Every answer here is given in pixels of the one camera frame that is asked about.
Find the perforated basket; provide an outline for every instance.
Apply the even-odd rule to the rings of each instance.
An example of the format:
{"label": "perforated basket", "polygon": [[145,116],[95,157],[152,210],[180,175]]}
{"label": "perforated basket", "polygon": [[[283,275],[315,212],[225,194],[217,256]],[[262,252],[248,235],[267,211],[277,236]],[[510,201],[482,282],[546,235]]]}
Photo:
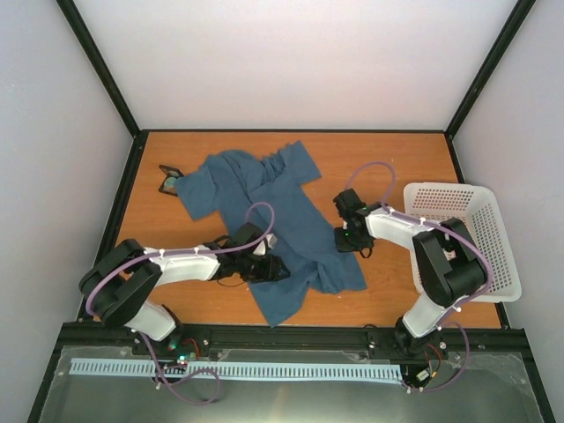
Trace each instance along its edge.
{"label": "perforated basket", "polygon": [[[410,183],[404,189],[405,212],[436,221],[461,219],[472,239],[492,264],[493,284],[477,302],[516,301],[521,296],[509,239],[494,193],[483,187],[459,183]],[[422,291],[415,255],[412,253],[413,281]]]}

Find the wire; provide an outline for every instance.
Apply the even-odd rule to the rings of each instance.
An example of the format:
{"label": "wire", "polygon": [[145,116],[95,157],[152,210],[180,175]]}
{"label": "wire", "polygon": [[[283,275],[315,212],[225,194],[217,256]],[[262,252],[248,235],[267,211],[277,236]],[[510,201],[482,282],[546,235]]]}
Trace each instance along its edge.
{"label": "wire", "polygon": [[[184,376],[181,380],[176,381],[174,383],[171,383],[171,382],[168,381],[167,377],[165,376],[165,374],[163,372],[162,367],[159,364],[159,361],[157,360],[157,355],[155,354],[155,351],[152,348],[151,341],[149,340],[149,338],[142,332],[138,332],[138,334],[145,341],[145,344],[147,345],[147,350],[149,351],[149,355],[151,355],[151,359],[155,363],[155,370],[157,371],[157,375],[156,375],[155,379],[159,379],[159,381],[161,383],[163,383],[168,388],[168,390],[170,391],[171,394],[173,394],[175,397],[177,397],[178,399],[183,401],[183,403],[188,404],[188,405],[208,405],[208,404],[211,404],[212,402],[214,402],[216,399],[218,399],[219,393],[221,392],[221,379],[219,379],[219,375],[217,374],[217,372],[215,370],[213,370],[211,368],[200,368],[200,369],[190,373],[189,375]],[[201,375],[201,374],[212,375],[215,378],[215,380],[217,381],[217,388],[215,389],[215,393],[213,394],[213,396],[211,398],[206,399],[205,401],[193,401],[191,399],[183,397],[182,395],[180,395],[174,389],[174,386],[185,383],[188,380],[192,379],[194,376]]]}
{"label": "wire", "polygon": [[133,266],[134,264],[141,263],[144,260],[148,260],[150,258],[154,258],[154,257],[158,257],[158,256],[179,256],[179,255],[185,255],[185,254],[216,255],[216,254],[234,253],[235,251],[241,251],[242,249],[248,249],[249,247],[253,247],[254,245],[258,244],[259,242],[262,242],[266,238],[266,235],[268,235],[271,232],[272,228],[274,227],[275,214],[274,214],[274,209],[272,208],[272,206],[270,204],[264,202],[264,201],[259,201],[257,203],[252,204],[249,207],[249,209],[247,210],[247,214],[249,215],[250,212],[259,205],[264,205],[264,206],[268,207],[268,209],[271,212],[271,223],[268,225],[268,227],[263,232],[263,234],[261,236],[259,236],[257,239],[255,239],[254,241],[249,242],[248,244],[245,244],[245,245],[241,245],[240,247],[233,247],[233,248],[230,248],[230,249],[199,249],[198,251],[196,251],[195,249],[167,249],[167,250],[161,250],[161,251],[154,251],[152,253],[145,253],[142,256],[135,257],[135,258],[129,260],[128,262],[122,264],[121,266],[118,266],[113,271],[109,272],[109,274],[103,280],[101,280],[101,282],[96,287],[94,287],[94,289],[92,290],[92,292],[90,293],[90,295],[88,295],[88,298],[86,299],[86,307],[85,307],[86,312],[89,315],[94,315],[94,311],[92,309],[92,304],[93,304],[94,298],[96,298],[96,295],[98,295],[100,290],[110,280],[115,278],[115,276],[117,276],[120,272],[125,271],[125,270],[129,269],[129,267]]}
{"label": "wire", "polygon": [[431,360],[429,359],[429,354],[425,351],[425,360],[427,360],[427,366],[429,367],[429,379],[433,378],[433,368],[431,367]]}
{"label": "wire", "polygon": [[373,250],[372,247],[370,247],[370,248],[368,249],[368,254],[364,254],[364,249],[362,249],[362,250],[360,251],[360,256],[361,256],[362,258],[370,258],[370,257],[372,256],[372,250]]}
{"label": "wire", "polygon": [[[423,390],[416,390],[418,392],[421,393],[432,393],[432,392],[438,392],[440,390],[444,390],[445,388],[447,388],[448,386],[450,386],[451,384],[453,384],[454,382],[456,382],[460,376],[462,376],[462,373],[464,372],[464,370],[466,370],[466,368],[468,367],[468,360],[470,358],[470,340],[468,339],[468,335],[466,334],[466,330],[464,330],[464,328],[462,327],[462,324],[460,324],[459,322],[448,322],[444,325],[444,327],[448,327],[448,326],[456,326],[458,328],[458,330],[460,330],[460,333],[462,334],[462,338],[464,340],[464,348],[466,351],[466,355],[464,356],[464,363],[462,364],[462,366],[460,367],[460,370],[458,370],[454,376],[452,376],[448,381],[446,381],[445,383],[439,385],[439,386],[435,386],[433,388],[428,388],[428,389],[423,389]],[[406,389],[408,389],[411,392],[411,389],[413,389],[412,387],[410,387],[409,385],[407,385],[404,381],[401,381],[402,386]]]}
{"label": "wire", "polygon": [[384,195],[382,196],[382,199],[380,200],[382,204],[385,204],[386,201],[388,200],[388,197],[391,194],[391,191],[394,189],[394,185],[396,185],[396,170],[394,170],[394,167],[390,163],[386,163],[385,161],[369,161],[368,163],[366,163],[366,164],[362,165],[361,167],[359,167],[358,169],[356,169],[354,172],[352,172],[352,175],[349,177],[349,180],[346,182],[345,189],[351,188],[351,185],[353,184],[353,181],[356,179],[357,175],[360,172],[362,172],[364,169],[366,169],[367,167],[371,167],[371,166],[387,167],[388,170],[391,173],[390,184],[388,185],[386,192],[384,192]]}
{"label": "wire", "polygon": [[237,286],[241,286],[241,285],[247,283],[247,282],[244,281],[244,280],[243,280],[242,282],[240,282],[239,284],[235,284],[235,285],[226,285],[226,284],[222,284],[221,282],[219,282],[219,280],[216,280],[216,282],[218,283],[218,285],[224,286],[225,288],[235,288],[235,287],[237,287]]}
{"label": "wire", "polygon": [[432,344],[427,344],[427,346],[428,346],[429,348],[431,348],[431,349],[434,351],[434,353],[435,353],[436,356],[437,356],[437,359],[439,359],[439,365],[437,366],[437,369],[435,370],[435,373],[437,373],[437,372],[439,371],[439,369],[441,368],[441,364],[442,364],[442,356],[441,356],[441,353],[440,353],[439,350],[437,350]]}
{"label": "wire", "polygon": [[184,339],[182,341],[182,345],[186,345],[188,342],[191,342],[194,345],[194,349],[196,350],[196,358],[199,359],[200,358],[200,348],[197,346],[197,342],[194,340],[194,338],[189,338],[189,339]]}
{"label": "wire", "polygon": [[367,167],[371,167],[371,166],[385,166],[391,172],[390,184],[388,185],[388,188],[386,189],[386,191],[384,192],[384,195],[382,196],[382,199],[380,200],[382,208],[386,212],[388,212],[391,216],[393,216],[397,219],[403,220],[404,222],[412,223],[412,224],[415,224],[415,225],[423,225],[423,226],[427,226],[427,227],[432,227],[433,229],[437,229],[441,232],[444,232],[448,236],[451,236],[455,240],[463,243],[463,245],[465,247],[467,247],[472,253],[474,253],[474,255],[482,262],[482,264],[484,264],[484,267],[486,268],[486,283],[478,291],[476,291],[472,295],[464,297],[464,298],[458,300],[458,302],[456,302],[452,306],[450,306],[450,308],[446,311],[446,313],[437,322],[437,326],[441,326],[442,322],[444,322],[447,318],[449,318],[450,315],[452,315],[452,313],[454,313],[454,311],[456,309],[460,309],[460,306],[466,304],[469,301],[472,301],[474,298],[479,297],[480,295],[487,293],[490,290],[492,283],[494,281],[494,269],[493,269],[492,265],[490,264],[490,262],[487,260],[486,256],[484,256],[484,254],[482,254],[482,252],[471,241],[468,241],[463,236],[457,234],[456,232],[451,231],[447,227],[441,226],[441,224],[434,223],[432,221],[425,220],[425,219],[414,218],[413,216],[409,216],[405,213],[402,213],[400,211],[396,211],[396,210],[392,209],[391,207],[388,207],[388,205],[386,204],[386,200],[390,196],[390,192],[392,191],[392,189],[394,188],[394,185],[396,183],[396,171],[394,170],[394,168],[391,164],[383,162],[383,161],[370,161],[370,162],[368,162],[367,164],[359,167],[358,169],[356,169],[352,173],[351,177],[346,182],[345,188],[348,189],[348,188],[351,187],[354,179],[360,173],[360,171],[364,170]]}

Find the t-shirt sleeve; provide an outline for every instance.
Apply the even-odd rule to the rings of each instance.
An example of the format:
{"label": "t-shirt sleeve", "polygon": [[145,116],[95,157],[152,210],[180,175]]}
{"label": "t-shirt sleeve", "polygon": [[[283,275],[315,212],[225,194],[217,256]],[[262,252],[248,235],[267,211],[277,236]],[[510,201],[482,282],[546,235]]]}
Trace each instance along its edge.
{"label": "t-shirt sleeve", "polygon": [[201,219],[216,210],[216,187],[207,166],[178,178],[176,194],[193,220]]}
{"label": "t-shirt sleeve", "polygon": [[279,151],[286,169],[299,184],[321,178],[321,172],[301,141],[287,145]]}

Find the small black object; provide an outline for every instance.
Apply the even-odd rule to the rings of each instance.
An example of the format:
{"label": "small black object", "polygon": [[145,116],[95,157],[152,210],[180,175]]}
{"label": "small black object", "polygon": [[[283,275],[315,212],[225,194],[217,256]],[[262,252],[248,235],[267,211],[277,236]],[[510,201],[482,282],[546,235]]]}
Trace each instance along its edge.
{"label": "small black object", "polygon": [[363,258],[369,258],[372,255],[374,238],[368,233],[366,216],[372,210],[379,208],[380,204],[367,206],[352,188],[340,192],[333,198],[333,203],[337,206],[339,217],[346,223],[346,229],[336,227],[334,230],[337,251],[339,253],[359,251]]}
{"label": "small black object", "polygon": [[[225,235],[204,245],[209,249],[230,249],[255,241],[262,234],[263,231],[258,226],[247,222],[232,237]],[[276,282],[289,277],[290,271],[284,265],[282,259],[269,254],[267,241],[264,240],[263,243],[265,251],[262,256],[253,254],[258,244],[233,253],[218,254],[220,267],[213,278],[227,278],[236,272],[241,275],[241,279],[249,283]]]}
{"label": "small black object", "polygon": [[173,313],[173,310],[165,306],[162,307],[172,316],[174,320],[174,329],[168,336],[159,342],[159,345],[165,345],[169,353],[175,352],[179,355],[188,355],[191,353],[191,348],[193,345],[187,344],[187,340],[192,338],[192,336],[186,331],[186,328],[182,325],[180,319]]}
{"label": "small black object", "polygon": [[166,175],[164,181],[160,184],[159,192],[168,194],[169,196],[178,197],[176,189],[174,189],[174,183],[178,178],[182,178],[184,174],[182,174],[182,172],[176,167],[159,165],[159,169]]}
{"label": "small black object", "polygon": [[[404,380],[404,383],[410,388],[418,390],[419,388],[425,388],[431,382],[432,377],[427,365],[410,364],[407,366],[402,366],[402,368],[405,369],[405,373],[402,372],[402,379]],[[418,375],[421,372],[425,371],[427,371],[426,377],[419,379]]]}
{"label": "small black object", "polygon": [[[80,292],[88,298],[93,289],[109,273],[121,264],[143,254],[144,250],[137,241],[122,241],[80,280],[78,284]],[[126,273],[130,274],[127,283],[122,276],[114,276],[93,301],[93,312],[109,328],[123,326],[131,320],[162,275],[160,267],[148,260],[129,267]]]}
{"label": "small black object", "polygon": [[422,354],[427,344],[438,344],[436,342],[437,332],[433,330],[421,338],[414,338],[404,324],[404,318],[396,321],[394,330],[393,346],[396,352],[405,358],[411,358]]}

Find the black metal frame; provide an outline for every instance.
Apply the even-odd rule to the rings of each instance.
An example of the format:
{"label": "black metal frame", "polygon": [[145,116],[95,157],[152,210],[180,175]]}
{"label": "black metal frame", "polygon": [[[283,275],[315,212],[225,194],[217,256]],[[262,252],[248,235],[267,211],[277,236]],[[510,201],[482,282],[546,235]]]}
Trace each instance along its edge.
{"label": "black metal frame", "polygon": [[[424,364],[424,359],[410,360],[390,355],[371,340],[389,335],[390,328],[318,328],[287,327],[271,329],[266,326],[235,325],[185,325],[187,333],[194,338],[203,355],[211,360],[217,352],[225,349],[260,350],[302,350],[302,351],[345,351],[365,354],[378,360],[389,360],[402,366]],[[524,330],[467,330],[471,351],[488,353],[518,353],[531,381],[537,402],[545,422],[555,422],[543,383],[538,375],[537,365],[529,348]],[[55,350],[33,404],[28,423],[36,423],[51,382],[55,376],[57,362],[65,346],[128,346],[133,352],[142,353],[142,347],[135,342],[135,334],[125,328],[108,329],[95,322],[65,323],[56,341]],[[464,340],[458,330],[445,329],[441,333],[448,351],[463,351]]]}
{"label": "black metal frame", "polygon": [[[114,102],[115,108],[123,119],[130,134],[133,144],[130,150],[127,164],[122,174],[119,188],[115,195],[114,206],[110,213],[106,229],[104,231],[100,249],[96,256],[96,262],[114,247],[122,224],[123,215],[126,210],[133,183],[137,174],[139,163],[143,155],[145,143],[149,130],[140,130],[125,99],[114,81],[100,51],[96,47],[93,37],[90,35],[84,20],[72,0],[57,0],[70,27],[77,36],[93,68],[100,77],[100,81],[108,91],[108,95]],[[487,80],[493,74],[497,64],[500,62],[508,45],[515,37],[519,27],[524,22],[531,10],[535,0],[518,0],[516,6],[508,17],[496,42],[492,46],[486,60],[480,67],[468,92],[464,96],[460,106],[454,114],[446,130],[190,130],[190,131],[217,131],[217,132],[348,132],[348,133],[373,133],[373,132],[401,132],[401,133],[441,133],[449,148],[450,156],[459,182],[464,183],[464,176],[456,157],[453,145],[454,138],[462,126],[464,119],[470,113],[473,104],[486,85]],[[532,356],[529,342],[523,330],[512,330],[505,308],[502,304],[496,305],[498,316],[501,321],[501,330],[468,330],[473,351],[491,351],[520,353],[523,356],[532,387],[536,393],[537,401],[547,422],[555,421],[551,406],[538,375],[538,369]],[[84,310],[83,306],[77,317],[76,323],[66,323],[61,329],[56,346],[49,361],[45,376],[41,383],[37,398],[29,416],[28,423],[39,421],[41,410],[48,394],[50,383],[53,380],[56,364],[59,360],[61,350],[65,346],[131,346],[138,350],[139,346],[134,342],[134,335],[126,329],[107,329],[99,323],[95,323]],[[187,325],[193,331],[194,338],[200,345],[208,341],[203,352],[212,357],[215,350],[224,348],[242,349],[306,349],[306,350],[335,350],[335,351],[366,351],[368,357],[390,360],[398,364],[412,364],[419,359],[406,360],[404,358],[390,356],[390,351],[384,351],[378,345],[371,345],[372,339],[388,334],[390,328],[309,328],[309,327],[278,327],[270,329],[262,326],[216,326],[216,325]],[[449,345],[452,351],[464,349],[462,337],[456,330],[444,330],[442,339]]]}

